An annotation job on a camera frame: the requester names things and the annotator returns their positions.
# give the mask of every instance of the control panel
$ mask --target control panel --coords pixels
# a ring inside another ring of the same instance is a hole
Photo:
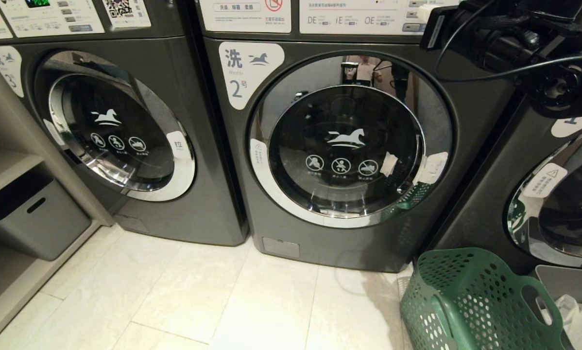
[[[300,0],[300,33],[422,35],[424,5],[452,6],[460,0]]]
[[[92,0],[0,0],[17,37],[104,33]]]

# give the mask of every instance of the front-loading washing machine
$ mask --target front-loading washing machine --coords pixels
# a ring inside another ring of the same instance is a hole
[[[582,268],[582,117],[553,120],[520,103],[429,244],[461,246],[490,250],[517,273]]]
[[[125,229],[238,245],[232,160],[178,6],[0,0],[0,72]]]
[[[198,2],[261,252],[397,272],[431,234],[512,91],[439,84],[419,4]]]

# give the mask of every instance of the black cable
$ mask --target black cable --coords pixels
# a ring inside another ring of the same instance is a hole
[[[503,71],[503,73],[486,75],[485,77],[468,78],[468,79],[450,79],[450,78],[444,78],[443,76],[441,76],[440,73],[438,72],[438,69],[440,68],[440,63],[442,62],[442,59],[444,58],[446,50],[448,49],[451,42],[453,42],[453,39],[455,38],[455,36],[457,34],[459,34],[460,31],[462,31],[462,29],[464,29],[464,27],[468,26],[468,24],[470,24],[483,11],[485,11],[487,9],[487,7],[491,6],[494,2],[495,2],[495,0],[490,0],[490,2],[485,4],[485,6],[483,6],[482,8],[477,10],[475,13],[473,13],[473,15],[470,16],[470,18],[468,18],[460,27],[458,27],[458,29],[456,29],[456,31],[453,33],[453,35],[451,35],[451,38],[449,38],[449,40],[446,42],[446,44],[442,48],[442,51],[440,52],[440,56],[438,56],[438,62],[436,62],[436,65],[433,68],[433,73],[438,80],[440,80],[441,82],[447,82],[447,83],[487,82],[489,80],[495,80],[498,78],[509,77],[510,75],[517,75],[520,73],[525,73],[526,71],[531,71],[534,69],[539,69],[539,68],[543,68],[543,67],[547,67],[547,66],[554,66],[557,64],[565,63],[565,62],[582,61],[582,56],[569,56],[569,57],[557,58],[555,60],[551,60],[548,62],[533,64],[531,66],[520,67],[520,68],[509,70],[509,71]]]

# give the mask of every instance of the qr code sticker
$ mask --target qr code sticker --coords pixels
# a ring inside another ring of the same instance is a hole
[[[130,0],[105,0],[105,4],[111,18],[134,16]]]

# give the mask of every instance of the digital display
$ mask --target digital display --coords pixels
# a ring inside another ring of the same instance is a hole
[[[34,7],[49,6],[49,0],[25,0],[25,3],[31,9]]]

